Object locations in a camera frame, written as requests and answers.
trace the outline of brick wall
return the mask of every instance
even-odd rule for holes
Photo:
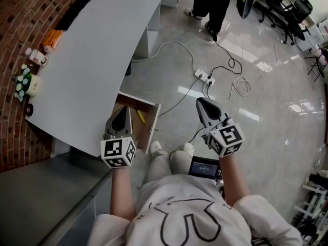
[[[28,47],[42,50],[46,32],[54,28],[75,0],[0,0],[0,172],[46,158],[51,136],[25,121],[22,103],[14,97],[13,74],[23,63]],[[38,66],[31,69],[36,74]]]

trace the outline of yellow handle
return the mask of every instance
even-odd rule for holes
[[[145,124],[146,121],[145,121],[145,119],[144,119],[144,116],[143,116],[142,113],[140,112],[140,110],[137,110],[137,114],[138,114],[138,116],[139,116],[141,122],[142,122],[143,124]]]

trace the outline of gray pants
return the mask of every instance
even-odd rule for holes
[[[166,151],[156,150],[154,160],[150,164],[142,185],[174,174],[188,174],[191,160],[192,157],[181,150],[173,152],[170,160]]]

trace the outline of bottle cap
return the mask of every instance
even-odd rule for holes
[[[26,49],[26,51],[25,51],[25,54],[28,56],[28,55],[30,55],[32,53],[32,48],[28,48],[28,49]]]

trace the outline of white sweatshirt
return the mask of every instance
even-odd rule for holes
[[[225,203],[215,182],[184,174],[144,185],[132,222],[102,214],[92,228],[90,246],[240,246],[251,237],[273,245],[301,246],[299,232],[261,196]]]

